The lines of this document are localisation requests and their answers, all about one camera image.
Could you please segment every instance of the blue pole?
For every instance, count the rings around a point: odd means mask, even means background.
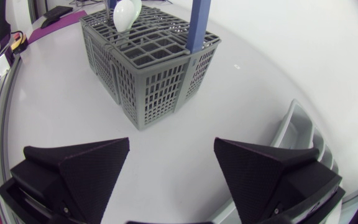
[[[114,9],[117,5],[117,0],[109,0],[109,8]]]
[[[196,53],[203,49],[210,5],[211,0],[193,0],[190,29],[186,45],[186,48],[191,53]]]

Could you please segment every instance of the cutlery basket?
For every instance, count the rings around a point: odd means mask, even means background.
[[[137,129],[173,113],[198,91],[221,41],[206,32],[203,49],[191,54],[190,24],[147,6],[125,32],[107,25],[106,10],[80,21],[90,67]]]

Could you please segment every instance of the purple mat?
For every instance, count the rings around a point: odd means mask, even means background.
[[[34,30],[29,38],[29,44],[33,43],[34,41],[45,35],[50,34],[51,32],[55,32],[56,30],[78,22],[79,19],[83,16],[86,16],[86,12],[84,10],[62,17],[59,21],[44,29],[38,28]]]

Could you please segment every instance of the black cable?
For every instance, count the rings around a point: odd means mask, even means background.
[[[49,11],[48,10],[48,0],[45,0],[45,9],[47,10],[47,12]]]
[[[102,3],[102,1],[96,1],[96,0],[85,0],[85,1],[79,1],[79,2],[86,2],[86,1],[92,1],[92,3],[80,5],[79,7],[82,8],[82,7],[84,7],[84,6],[90,6],[90,5],[93,5],[93,4]],[[70,3],[68,3],[68,4],[75,5],[75,4],[76,4],[76,0],[73,0],[72,2],[70,2]]]
[[[18,31],[15,31],[15,32],[11,32],[11,34],[16,34],[16,33],[20,33],[22,35],[22,37],[24,36],[23,32],[18,30]]]

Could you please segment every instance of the white table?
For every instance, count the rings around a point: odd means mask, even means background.
[[[190,19],[190,11],[178,6],[146,5]],[[293,98],[321,122],[308,98],[268,58],[213,22],[208,30],[223,41],[199,92],[144,131],[91,71],[80,23],[29,45],[11,96],[9,166],[24,159],[24,146],[129,137],[131,151],[102,223],[205,221],[230,197],[213,152],[215,137],[269,145]]]

